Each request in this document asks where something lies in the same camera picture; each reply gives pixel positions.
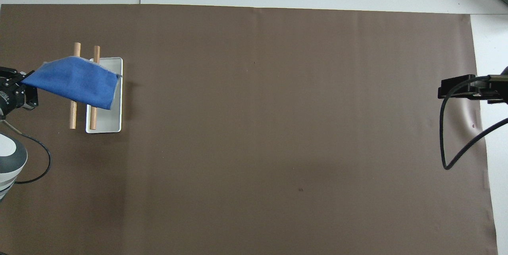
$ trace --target wooden dowel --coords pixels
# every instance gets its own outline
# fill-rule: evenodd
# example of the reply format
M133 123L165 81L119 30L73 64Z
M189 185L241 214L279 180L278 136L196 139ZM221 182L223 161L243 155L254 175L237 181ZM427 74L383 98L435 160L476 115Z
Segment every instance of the wooden dowel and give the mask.
M81 56L81 43L74 43L74 56ZM71 114L69 116L69 128L76 129L76 119L78 113L78 103L71 100Z
M100 46L94 46L94 62L100 61ZM90 109L90 130L97 129L97 108L91 107Z

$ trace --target blue towel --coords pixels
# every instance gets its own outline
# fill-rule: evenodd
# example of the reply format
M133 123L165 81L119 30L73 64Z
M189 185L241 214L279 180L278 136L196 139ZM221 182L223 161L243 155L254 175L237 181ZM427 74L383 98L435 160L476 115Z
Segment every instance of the blue towel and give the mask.
M44 63L22 82L74 101L110 110L119 78L118 74L97 63L69 56Z

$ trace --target thick black cable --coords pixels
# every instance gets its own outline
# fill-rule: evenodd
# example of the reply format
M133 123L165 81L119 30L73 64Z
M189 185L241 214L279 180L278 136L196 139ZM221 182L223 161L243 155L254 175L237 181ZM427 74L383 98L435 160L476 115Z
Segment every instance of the thick black cable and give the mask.
M16 129L14 126L12 126L9 122L5 121L5 120L2 120L2 122L7 126L9 127L11 130L13 130L14 132L16 132L17 134L25 137L25 138L28 138L36 143L38 143L45 151L46 153L48 154L48 166L46 167L46 170L44 170L44 172L42 174L40 174L40 176L34 178L34 179L31 179L31 180L28 180L28 181L21 181L21 182L14 182L15 184L27 184L27 183L33 183L35 181L37 181L38 179L42 178L43 176L45 176L48 172L49 172L49 169L51 168L51 153L49 152L49 149L39 140L35 139L34 137L32 136L29 136L27 134L24 134L22 132L20 132L18 129Z
M443 140L443 119L445 117L445 106L446 106L446 103L448 102L448 99L450 99L452 97L452 95L455 92L457 92L457 90L461 89L465 85L468 85L468 84L476 82L476 81L488 81L489 79L490 79L490 76L479 76L479 77L474 77L474 78L470 78L470 79L468 79L466 81L463 81L463 82L455 85L452 89L450 89L448 94L446 94L446 97L443 99L443 103L441 104L441 110L440 110L440 113L439 113L439 146L441 148L441 162L443 163L443 168L445 170L449 170L450 168L452 168L452 166L457 161L459 161L460 157L469 148L471 148L472 145L474 145L477 141L479 141L485 135L489 134L490 132L492 132L492 131L496 130L497 128L499 128L499 127L505 125L506 123L508 123L508 118L506 118L506 119L504 119L502 121L499 121L498 123L495 123L494 125L490 126L488 129L484 130L483 132L478 134L476 137L474 137L471 141L469 141L468 144L466 144L464 146L464 148L462 148L457 153L457 155L455 155L455 157L452 159L452 161L449 164L446 164L445 145L444 145L444 140Z

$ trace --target white rectangular tray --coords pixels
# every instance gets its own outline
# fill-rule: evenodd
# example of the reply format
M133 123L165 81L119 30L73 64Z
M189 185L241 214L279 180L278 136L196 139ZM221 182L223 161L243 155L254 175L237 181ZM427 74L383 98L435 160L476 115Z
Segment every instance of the white rectangular tray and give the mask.
M104 68L123 76L123 59L122 58L100 58L99 64ZM90 129L90 109L87 105L87 127L86 131L90 134L97 133L116 133L122 130L122 90L123 77L120 78L118 87L116 88L115 97L111 110L97 108L97 127L95 130Z

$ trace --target brown paper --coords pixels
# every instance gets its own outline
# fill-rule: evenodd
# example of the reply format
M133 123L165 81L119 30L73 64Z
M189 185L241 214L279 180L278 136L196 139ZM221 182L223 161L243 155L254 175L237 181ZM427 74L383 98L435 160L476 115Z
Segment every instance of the brown paper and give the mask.
M69 101L8 120L53 168L0 204L18 254L485 254L483 141L439 158L440 80L475 73L470 17L160 5L2 5L0 65L124 60L123 129L86 134ZM450 101L451 159L481 131ZM22 140L29 162L44 151Z

